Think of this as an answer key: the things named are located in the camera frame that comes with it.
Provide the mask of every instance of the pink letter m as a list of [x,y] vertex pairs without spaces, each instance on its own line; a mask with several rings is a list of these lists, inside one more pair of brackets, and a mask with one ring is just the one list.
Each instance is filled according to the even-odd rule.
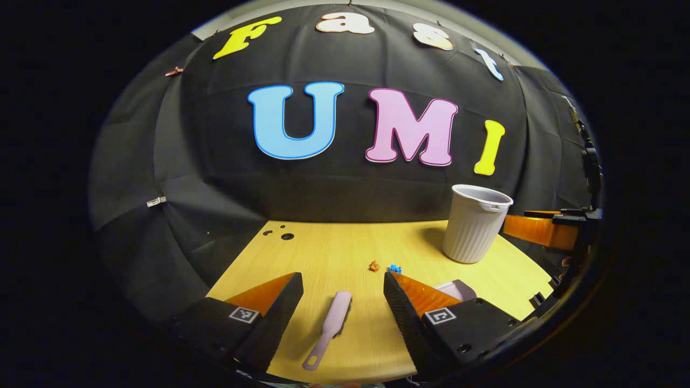
[[449,153],[453,116],[457,106],[445,99],[433,99],[419,120],[400,90],[376,88],[369,92],[369,98],[376,101],[377,119],[374,145],[366,150],[365,156],[372,162],[392,162],[397,158],[393,150],[393,133],[406,161],[420,150],[425,138],[426,149],[420,154],[420,161],[431,166],[448,166],[453,158]]

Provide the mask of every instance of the wooden table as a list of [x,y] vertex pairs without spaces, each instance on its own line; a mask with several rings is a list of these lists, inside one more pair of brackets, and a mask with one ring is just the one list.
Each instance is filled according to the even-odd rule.
[[[416,374],[415,366],[383,293],[390,263],[402,267],[403,275],[432,287],[460,279],[478,297],[520,320],[532,312],[532,296],[541,292],[547,297],[552,291],[549,275],[500,236],[478,263],[447,258],[441,251],[446,224],[269,221],[208,296],[225,300],[287,273],[301,272],[304,295],[268,373],[324,384],[367,384],[410,376]],[[268,230],[273,233],[263,235]],[[284,233],[295,237],[283,240]],[[376,273],[368,270],[372,260],[381,265]],[[343,333],[331,341],[319,369],[306,371],[302,363],[321,335],[330,298],[340,290],[353,295]]]

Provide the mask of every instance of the pink brush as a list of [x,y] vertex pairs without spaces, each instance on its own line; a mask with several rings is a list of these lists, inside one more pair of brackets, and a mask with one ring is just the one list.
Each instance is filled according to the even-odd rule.
[[[309,356],[306,357],[306,360],[302,364],[303,368],[308,371],[315,371],[316,368],[319,367],[321,359],[324,357],[324,353],[326,353],[328,344],[333,338],[343,332],[343,324],[345,323],[351,305],[351,293],[347,291],[338,291],[335,293],[335,298],[333,298],[333,303],[331,303],[331,309],[328,310],[326,320],[324,321],[321,338],[319,338],[319,342],[316,342],[314,349],[311,349]],[[313,357],[316,357],[316,359],[313,363],[309,363]]]

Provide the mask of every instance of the gray wall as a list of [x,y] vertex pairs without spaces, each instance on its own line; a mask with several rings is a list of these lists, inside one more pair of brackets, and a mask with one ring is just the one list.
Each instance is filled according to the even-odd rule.
[[[504,54],[513,65],[532,66],[546,69],[546,66],[512,40],[507,35],[490,27],[483,21],[459,8],[438,0],[353,0],[362,6],[388,8],[414,14],[430,24],[438,20],[442,26],[454,30],[499,54]],[[347,0],[254,0],[218,15],[208,23],[192,31],[194,35],[205,39],[216,30],[225,30],[255,17],[278,12],[287,8],[312,6],[316,4],[347,4]]]

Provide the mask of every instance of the white plastic cup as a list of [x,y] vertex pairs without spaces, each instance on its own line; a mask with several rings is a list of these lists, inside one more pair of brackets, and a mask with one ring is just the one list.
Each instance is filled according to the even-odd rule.
[[461,263],[476,263],[496,239],[513,199],[490,188],[456,184],[443,237],[443,252]]

